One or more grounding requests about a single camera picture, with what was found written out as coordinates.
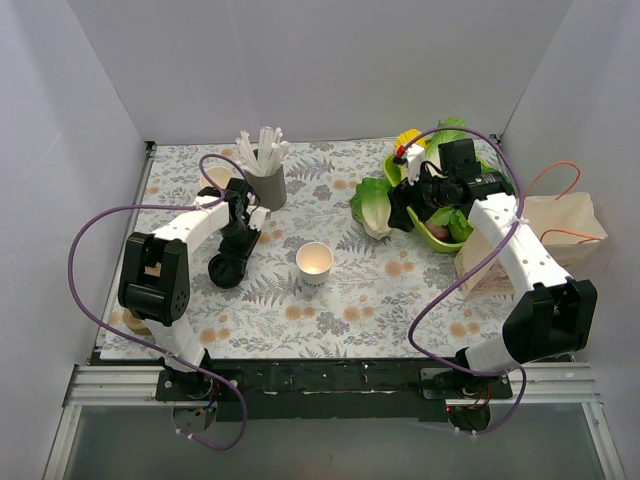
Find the white paper coffee cup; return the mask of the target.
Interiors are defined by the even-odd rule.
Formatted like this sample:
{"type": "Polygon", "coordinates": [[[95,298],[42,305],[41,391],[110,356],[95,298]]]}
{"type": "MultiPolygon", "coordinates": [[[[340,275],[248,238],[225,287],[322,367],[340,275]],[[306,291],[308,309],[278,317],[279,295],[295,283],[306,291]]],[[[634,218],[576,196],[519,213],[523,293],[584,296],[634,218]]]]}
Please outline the white paper coffee cup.
{"type": "Polygon", "coordinates": [[[300,278],[309,286],[321,286],[327,282],[333,261],[332,250],[321,242],[306,243],[296,253],[300,278]]]}

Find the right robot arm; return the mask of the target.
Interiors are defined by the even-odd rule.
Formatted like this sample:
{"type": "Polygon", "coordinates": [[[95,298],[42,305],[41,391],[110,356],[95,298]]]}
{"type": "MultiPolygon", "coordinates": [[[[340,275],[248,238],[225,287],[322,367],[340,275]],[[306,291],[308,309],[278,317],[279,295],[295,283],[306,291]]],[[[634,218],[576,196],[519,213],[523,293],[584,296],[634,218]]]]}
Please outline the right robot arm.
{"type": "Polygon", "coordinates": [[[574,279],[547,252],[522,216],[523,200],[503,174],[483,172],[471,139],[442,143],[438,153],[440,172],[432,175],[423,149],[407,144],[397,151],[393,160],[406,164],[409,175],[388,194],[389,225],[408,231],[410,210],[427,220],[441,207],[456,207],[493,248],[481,263],[498,259],[514,287],[516,305],[501,333],[440,361],[454,370],[454,389],[471,398],[486,389],[489,377],[584,349],[597,291],[591,281],[574,279]]]}

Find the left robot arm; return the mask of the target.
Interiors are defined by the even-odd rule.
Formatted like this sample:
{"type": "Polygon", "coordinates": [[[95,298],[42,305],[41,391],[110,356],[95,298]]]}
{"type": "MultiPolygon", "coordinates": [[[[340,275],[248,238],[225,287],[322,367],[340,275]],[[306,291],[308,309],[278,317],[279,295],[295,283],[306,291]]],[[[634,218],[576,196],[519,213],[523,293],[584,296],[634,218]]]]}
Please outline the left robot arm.
{"type": "Polygon", "coordinates": [[[205,349],[186,318],[190,302],[190,259],[215,233],[222,241],[208,264],[214,285],[230,289],[243,280],[269,210],[252,203],[248,182],[233,178],[223,192],[207,187],[194,205],[151,233],[132,233],[125,244],[118,301],[142,321],[163,350],[165,365],[180,371],[178,387],[193,400],[213,386],[200,367],[205,349]]]}

